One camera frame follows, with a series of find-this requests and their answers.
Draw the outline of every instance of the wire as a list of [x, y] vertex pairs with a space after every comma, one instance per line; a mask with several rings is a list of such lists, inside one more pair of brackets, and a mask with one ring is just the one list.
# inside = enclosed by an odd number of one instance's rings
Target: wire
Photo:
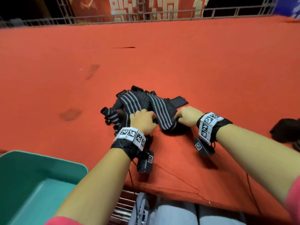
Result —
[[249, 174], [246, 173], [246, 175], [247, 175], [248, 186], [249, 186], [249, 189], [250, 189], [251, 196], [252, 196], [252, 198], [253, 198], [253, 200], [254, 200], [255, 207], [257, 208], [258, 213], [259, 213], [260, 215], [262, 215], [262, 212], [261, 212], [261, 210], [260, 210], [260, 208], [259, 208], [259, 206], [258, 206], [258, 203], [257, 203], [257, 201], [256, 201], [256, 199], [255, 199], [255, 197], [254, 197], [254, 194], [253, 194], [253, 192], [252, 192], [252, 189], [251, 189], [250, 180], [249, 180]]
[[[135, 190], [134, 190], [134, 187], [133, 187], [133, 181], [132, 181], [132, 177], [131, 177], [131, 173], [130, 173], [130, 169], [128, 169], [129, 171], [129, 176], [130, 176], [130, 180], [131, 180], [131, 184], [132, 184], [132, 188], [133, 188], [133, 194], [135, 196]], [[135, 200], [135, 209], [137, 210], [137, 200]]]
[[[119, 142], [121, 148], [123, 149], [123, 151], [125, 151], [124, 148], [123, 148], [123, 146], [122, 146], [122, 144], [120, 143], [120, 139], [118, 139], [118, 142]], [[132, 188], [133, 188], [133, 194], [134, 194], [134, 196], [135, 196], [135, 190], [134, 190], [134, 186], [133, 186], [133, 181], [132, 181], [130, 169], [128, 169], [128, 171], [129, 171], [130, 181], [131, 181]], [[135, 208], [136, 208], [136, 210], [137, 210], [137, 200], [136, 200], [136, 199], [135, 199], [135, 203], [134, 203], [134, 204], [135, 204]]]

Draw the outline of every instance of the green container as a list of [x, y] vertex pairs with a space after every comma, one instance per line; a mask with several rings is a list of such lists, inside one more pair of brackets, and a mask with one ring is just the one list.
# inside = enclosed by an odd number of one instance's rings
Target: green container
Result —
[[42, 225], [88, 173], [86, 166], [10, 151], [0, 156], [0, 225]]

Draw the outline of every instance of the black wristband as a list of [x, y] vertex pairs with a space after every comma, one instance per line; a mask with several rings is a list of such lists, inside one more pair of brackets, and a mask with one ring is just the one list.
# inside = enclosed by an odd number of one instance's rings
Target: black wristband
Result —
[[[199, 126], [200, 126], [200, 120], [201, 120], [201, 118], [203, 118], [204, 115], [202, 115], [202, 116], [198, 119], [198, 121], [197, 121], [197, 127], [198, 127], [198, 128], [199, 128]], [[223, 126], [225, 126], [225, 125], [228, 125], [228, 124], [233, 124], [233, 123], [232, 123], [232, 121], [230, 121], [230, 120], [224, 118], [222, 121], [218, 121], [218, 122], [214, 125], [214, 127], [212, 128], [212, 134], [211, 134], [211, 138], [210, 138], [210, 142], [211, 142], [211, 143], [213, 143], [213, 142], [218, 142], [218, 141], [217, 141], [217, 132], [219, 131], [219, 129], [220, 129], [221, 127], [223, 127]]]
[[126, 139], [117, 139], [110, 148], [121, 148], [132, 161], [141, 152], [133, 142]]

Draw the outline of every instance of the pink sleeve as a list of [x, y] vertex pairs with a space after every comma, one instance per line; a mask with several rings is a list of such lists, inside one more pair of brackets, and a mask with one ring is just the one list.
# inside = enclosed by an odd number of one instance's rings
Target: pink sleeve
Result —
[[82, 225], [81, 223], [76, 222], [75, 220], [69, 219], [63, 216], [53, 217], [48, 220], [45, 225]]
[[300, 225], [300, 177], [296, 179], [287, 194], [286, 208], [295, 225]]

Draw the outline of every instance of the red tablecloth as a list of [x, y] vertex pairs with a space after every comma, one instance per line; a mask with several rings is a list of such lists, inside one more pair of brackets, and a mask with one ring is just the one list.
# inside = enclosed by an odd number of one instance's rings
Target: red tablecloth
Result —
[[[100, 110], [132, 85], [181, 95], [203, 112], [265, 136], [281, 118], [299, 118], [299, 24], [285, 18], [56, 26], [0, 30], [0, 148], [24, 150], [92, 169], [114, 138]], [[92, 65], [99, 65], [94, 74]], [[62, 113], [78, 111], [75, 120]], [[142, 191], [258, 215], [245, 172], [217, 144], [201, 159], [192, 139], [158, 128]], [[263, 216], [287, 212], [255, 181]]]

